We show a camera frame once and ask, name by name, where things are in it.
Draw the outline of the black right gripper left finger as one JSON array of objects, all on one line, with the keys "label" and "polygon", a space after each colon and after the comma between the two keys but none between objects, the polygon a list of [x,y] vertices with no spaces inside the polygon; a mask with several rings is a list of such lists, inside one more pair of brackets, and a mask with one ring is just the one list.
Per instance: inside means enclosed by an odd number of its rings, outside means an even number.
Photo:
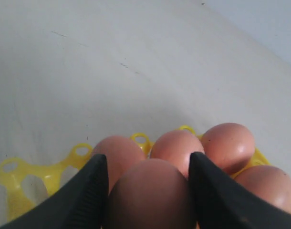
[{"label": "black right gripper left finger", "polygon": [[105,155],[94,155],[60,190],[3,229],[99,229],[109,181]]}]

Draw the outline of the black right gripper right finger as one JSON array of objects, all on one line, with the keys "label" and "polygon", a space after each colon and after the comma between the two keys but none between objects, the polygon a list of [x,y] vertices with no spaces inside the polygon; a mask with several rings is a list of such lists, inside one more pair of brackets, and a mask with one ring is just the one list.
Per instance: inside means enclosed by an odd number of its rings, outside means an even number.
[{"label": "black right gripper right finger", "polygon": [[189,187],[202,229],[291,229],[291,214],[247,191],[201,152],[190,155]]}]

